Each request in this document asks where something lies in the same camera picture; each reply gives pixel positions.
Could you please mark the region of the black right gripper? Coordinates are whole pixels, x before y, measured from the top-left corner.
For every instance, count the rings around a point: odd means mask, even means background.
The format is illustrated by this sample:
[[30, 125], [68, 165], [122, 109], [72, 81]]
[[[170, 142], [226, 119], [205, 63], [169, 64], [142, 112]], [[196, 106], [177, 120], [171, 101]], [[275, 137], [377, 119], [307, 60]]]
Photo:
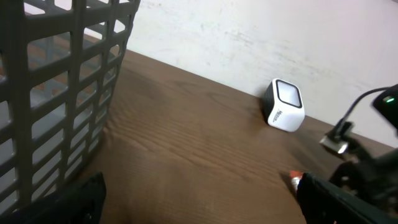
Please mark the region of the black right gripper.
[[354, 195], [378, 208], [397, 208], [397, 149], [373, 157], [357, 140], [334, 143], [328, 152], [343, 160], [329, 178], [339, 188], [348, 187]]

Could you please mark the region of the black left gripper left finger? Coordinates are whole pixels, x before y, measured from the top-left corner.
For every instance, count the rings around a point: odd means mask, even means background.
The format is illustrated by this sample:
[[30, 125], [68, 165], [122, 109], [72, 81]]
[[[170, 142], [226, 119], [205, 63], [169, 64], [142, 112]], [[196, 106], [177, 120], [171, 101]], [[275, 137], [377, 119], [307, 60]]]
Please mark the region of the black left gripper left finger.
[[97, 172], [1, 217], [1, 224], [99, 223], [105, 198], [104, 176]]

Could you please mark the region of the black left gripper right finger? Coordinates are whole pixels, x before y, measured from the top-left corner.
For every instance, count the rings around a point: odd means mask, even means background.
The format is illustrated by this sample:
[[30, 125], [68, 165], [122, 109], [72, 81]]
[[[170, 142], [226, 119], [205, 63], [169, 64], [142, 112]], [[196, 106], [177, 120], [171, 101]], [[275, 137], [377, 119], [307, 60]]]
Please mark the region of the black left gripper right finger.
[[296, 198], [307, 223], [397, 223], [386, 212], [307, 172], [297, 184]]

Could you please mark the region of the long orange snack bar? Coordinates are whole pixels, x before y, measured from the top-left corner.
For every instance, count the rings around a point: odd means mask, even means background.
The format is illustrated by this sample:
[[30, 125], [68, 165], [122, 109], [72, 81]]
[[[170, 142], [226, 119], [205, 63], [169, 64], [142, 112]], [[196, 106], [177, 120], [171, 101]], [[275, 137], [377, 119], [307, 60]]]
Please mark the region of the long orange snack bar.
[[289, 172], [289, 176], [290, 176], [290, 182], [292, 184], [293, 189], [295, 191], [297, 191], [299, 183], [303, 177], [303, 172], [300, 172], [298, 170], [291, 170]]

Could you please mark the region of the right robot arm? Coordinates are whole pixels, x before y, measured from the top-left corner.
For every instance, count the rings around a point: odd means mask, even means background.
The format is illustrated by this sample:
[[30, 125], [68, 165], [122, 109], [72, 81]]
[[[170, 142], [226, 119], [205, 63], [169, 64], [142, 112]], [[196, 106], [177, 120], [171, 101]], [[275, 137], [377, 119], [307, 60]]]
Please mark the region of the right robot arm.
[[397, 149], [380, 157], [373, 157], [349, 134], [353, 123], [348, 117], [355, 106], [372, 93], [380, 92], [372, 106], [393, 127], [397, 127], [397, 85], [369, 90], [359, 96], [334, 128], [326, 133], [320, 144], [343, 160], [329, 179], [340, 188], [347, 188], [355, 196], [381, 210], [397, 211]]

